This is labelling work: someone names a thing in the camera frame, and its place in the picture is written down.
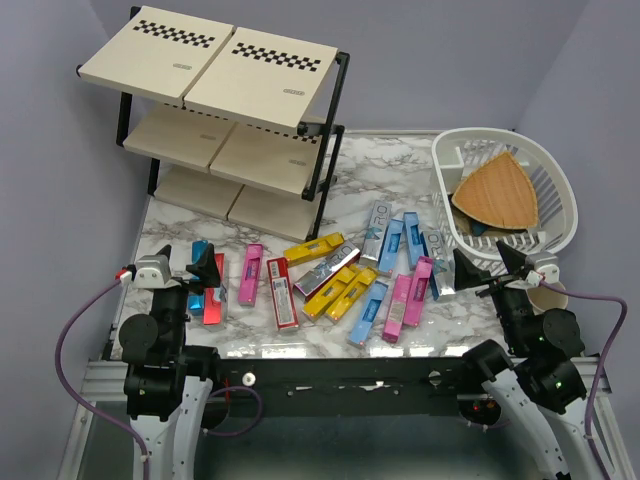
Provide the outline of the pink toothpaste box back side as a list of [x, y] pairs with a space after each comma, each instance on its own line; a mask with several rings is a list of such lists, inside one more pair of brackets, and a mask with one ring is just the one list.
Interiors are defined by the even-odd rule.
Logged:
[[382, 333], [382, 339], [389, 343], [396, 343], [399, 339], [411, 281], [410, 276], [399, 274], [394, 283], [391, 302]]

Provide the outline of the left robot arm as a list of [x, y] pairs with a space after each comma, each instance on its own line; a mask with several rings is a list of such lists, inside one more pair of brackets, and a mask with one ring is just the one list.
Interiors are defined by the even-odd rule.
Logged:
[[116, 276], [152, 294], [146, 313], [128, 317], [118, 341], [127, 366], [124, 380], [134, 471], [145, 479], [191, 479], [208, 395], [222, 380], [214, 347], [186, 342], [190, 295], [221, 285], [215, 249], [208, 244], [187, 265], [187, 278], [171, 272], [171, 246], [145, 255]]

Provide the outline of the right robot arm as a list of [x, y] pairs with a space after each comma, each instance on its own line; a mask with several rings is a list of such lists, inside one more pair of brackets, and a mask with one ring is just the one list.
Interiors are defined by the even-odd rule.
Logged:
[[558, 260], [549, 252], [525, 254], [498, 241], [505, 273], [493, 275], [454, 249], [454, 287], [490, 297], [507, 343], [487, 340], [467, 351], [462, 384], [485, 391], [506, 415], [520, 445], [546, 479], [616, 479], [593, 427], [597, 387], [585, 385], [574, 361], [584, 351], [573, 312], [534, 311], [529, 288], [551, 289]]

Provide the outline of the pink toothpaste box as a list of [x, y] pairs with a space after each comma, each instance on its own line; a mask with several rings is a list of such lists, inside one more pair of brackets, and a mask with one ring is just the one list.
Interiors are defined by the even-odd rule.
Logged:
[[431, 258], [421, 256], [418, 259], [406, 300], [406, 309], [403, 317], [404, 325], [417, 327], [420, 324], [432, 266], [433, 261]]
[[237, 297], [240, 306], [255, 305], [263, 253], [264, 246], [260, 243], [251, 243], [246, 248]]
[[411, 281], [410, 276], [399, 274], [394, 283], [391, 302], [382, 333], [382, 339], [389, 343], [396, 343], [399, 339]]

